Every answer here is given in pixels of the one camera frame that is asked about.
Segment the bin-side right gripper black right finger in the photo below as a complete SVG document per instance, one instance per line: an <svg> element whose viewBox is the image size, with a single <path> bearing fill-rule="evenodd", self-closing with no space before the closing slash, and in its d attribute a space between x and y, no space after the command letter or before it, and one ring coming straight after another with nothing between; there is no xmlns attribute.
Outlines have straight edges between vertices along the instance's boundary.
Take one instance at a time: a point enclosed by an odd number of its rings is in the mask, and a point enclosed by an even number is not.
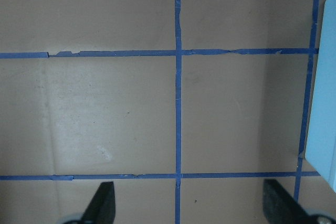
<svg viewBox="0 0 336 224"><path fill-rule="evenodd" d="M263 213L268 223L319 223L309 215L275 179L265 179L262 189Z"/></svg>

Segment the bin-side right gripper black left finger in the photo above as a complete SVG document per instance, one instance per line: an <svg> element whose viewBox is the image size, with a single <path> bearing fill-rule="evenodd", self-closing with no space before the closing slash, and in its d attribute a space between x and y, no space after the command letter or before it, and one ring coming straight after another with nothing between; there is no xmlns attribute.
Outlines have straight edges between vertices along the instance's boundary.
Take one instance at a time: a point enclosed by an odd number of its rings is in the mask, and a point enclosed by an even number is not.
<svg viewBox="0 0 336 224"><path fill-rule="evenodd" d="M116 216L116 200L113 182L99 185L79 223L113 224Z"/></svg>

